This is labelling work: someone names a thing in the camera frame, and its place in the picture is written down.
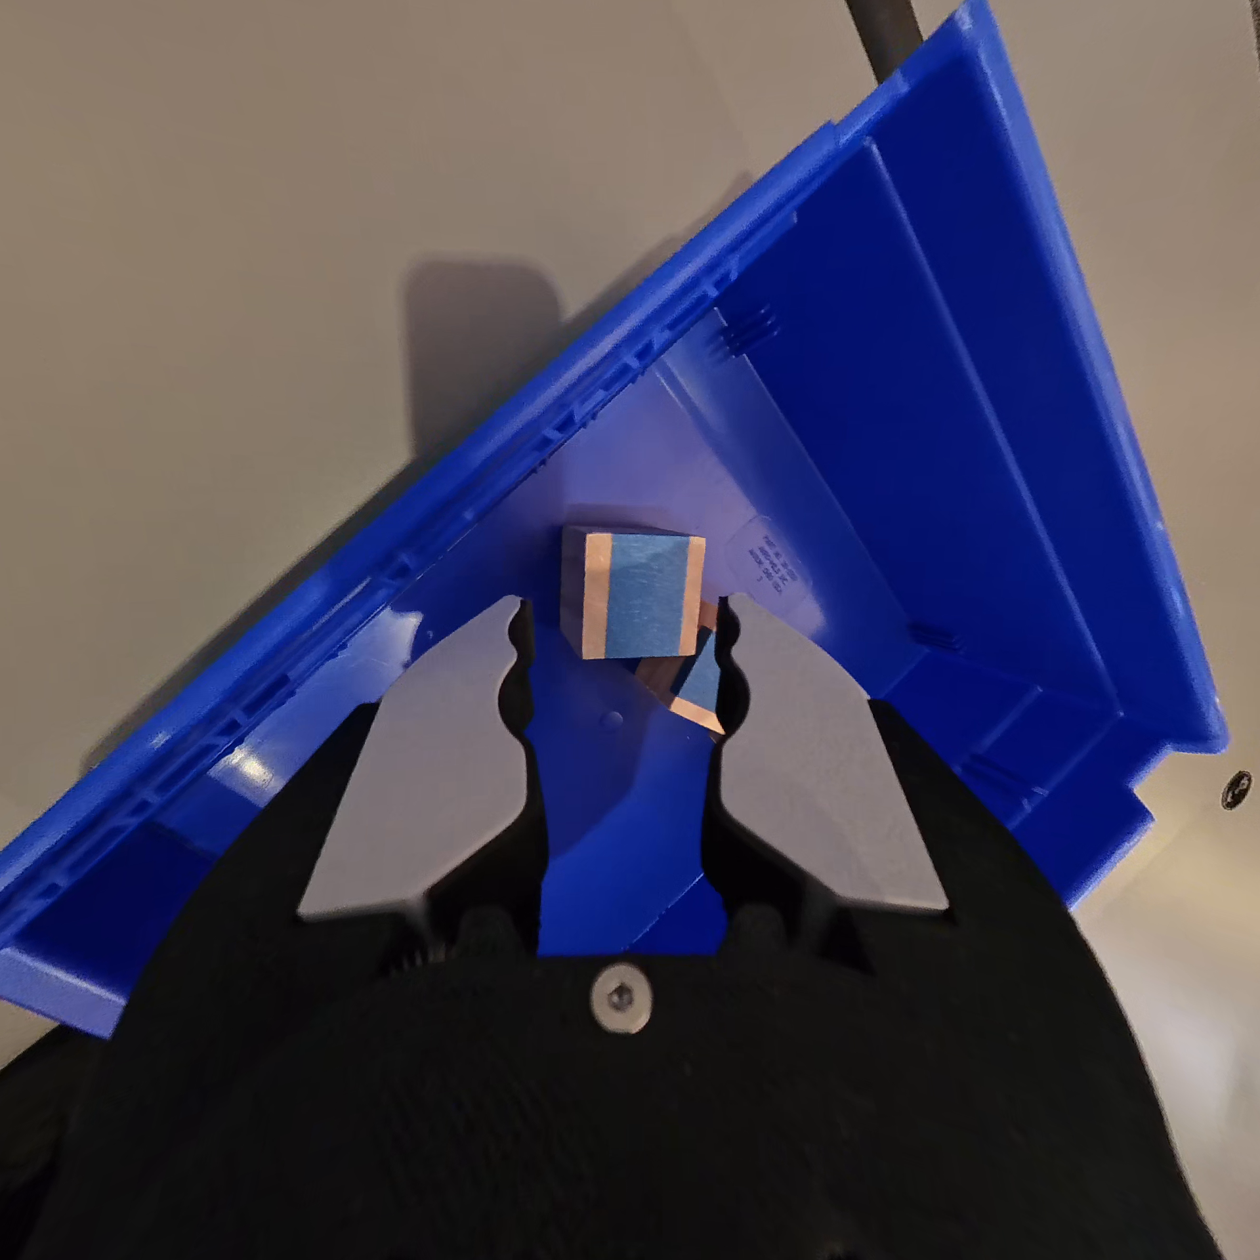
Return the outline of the blue plastic bin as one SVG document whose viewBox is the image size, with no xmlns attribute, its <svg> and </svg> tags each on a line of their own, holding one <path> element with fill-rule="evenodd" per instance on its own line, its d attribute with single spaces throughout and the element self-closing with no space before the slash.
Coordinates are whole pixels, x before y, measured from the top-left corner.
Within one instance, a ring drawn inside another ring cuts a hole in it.
<svg viewBox="0 0 1260 1260">
<path fill-rule="evenodd" d="M 533 606 L 544 953 L 707 951 L 711 740 L 558 632 L 560 528 L 707 540 L 887 699 L 1068 905 L 1216 685 L 984 3 L 953 11 L 2 849 L 2 1000 L 107 1037 L 211 863 L 341 719 Z"/>
</svg>

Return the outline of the blue striped wooden cube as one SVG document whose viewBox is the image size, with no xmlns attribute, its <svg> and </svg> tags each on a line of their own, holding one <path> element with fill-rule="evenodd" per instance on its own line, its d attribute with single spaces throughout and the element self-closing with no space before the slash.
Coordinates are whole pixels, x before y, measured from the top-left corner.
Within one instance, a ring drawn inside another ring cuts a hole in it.
<svg viewBox="0 0 1260 1260">
<path fill-rule="evenodd" d="M 723 734 L 716 715 L 720 667 L 715 657 L 718 606 L 700 600 L 696 650 L 686 657 L 641 658 L 634 677 L 674 715 Z"/>
<path fill-rule="evenodd" d="M 705 550 L 693 533 L 562 527 L 562 636 L 585 661 L 694 654 Z"/>
</svg>

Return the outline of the black rubber strip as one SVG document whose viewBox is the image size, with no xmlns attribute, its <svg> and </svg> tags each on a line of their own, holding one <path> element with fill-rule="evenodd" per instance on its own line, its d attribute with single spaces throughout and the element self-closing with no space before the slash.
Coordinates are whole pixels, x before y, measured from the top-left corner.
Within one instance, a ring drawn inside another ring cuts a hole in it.
<svg viewBox="0 0 1260 1260">
<path fill-rule="evenodd" d="M 875 83 L 882 85 L 901 68 L 923 42 L 912 1 L 846 1 Z"/>
</svg>

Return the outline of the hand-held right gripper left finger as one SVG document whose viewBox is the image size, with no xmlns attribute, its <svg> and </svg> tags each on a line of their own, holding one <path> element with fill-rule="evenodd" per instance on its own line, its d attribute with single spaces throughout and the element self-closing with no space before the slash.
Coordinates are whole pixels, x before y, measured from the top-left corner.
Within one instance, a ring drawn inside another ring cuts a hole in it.
<svg viewBox="0 0 1260 1260">
<path fill-rule="evenodd" d="M 533 717 L 533 610 L 507 595 L 421 654 L 380 699 L 296 914 L 395 915 L 451 951 L 492 910 L 540 936 L 547 821 Z"/>
</svg>

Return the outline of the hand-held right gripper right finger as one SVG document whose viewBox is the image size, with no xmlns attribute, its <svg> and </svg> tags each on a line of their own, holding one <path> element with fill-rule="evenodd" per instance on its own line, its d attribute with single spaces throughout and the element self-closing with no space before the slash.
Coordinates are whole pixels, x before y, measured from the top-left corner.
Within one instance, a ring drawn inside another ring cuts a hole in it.
<svg viewBox="0 0 1260 1260">
<path fill-rule="evenodd" d="M 701 871 L 739 921 L 838 953 L 852 911 L 936 921 L 950 907 L 863 687 L 748 594 L 716 611 Z"/>
</svg>

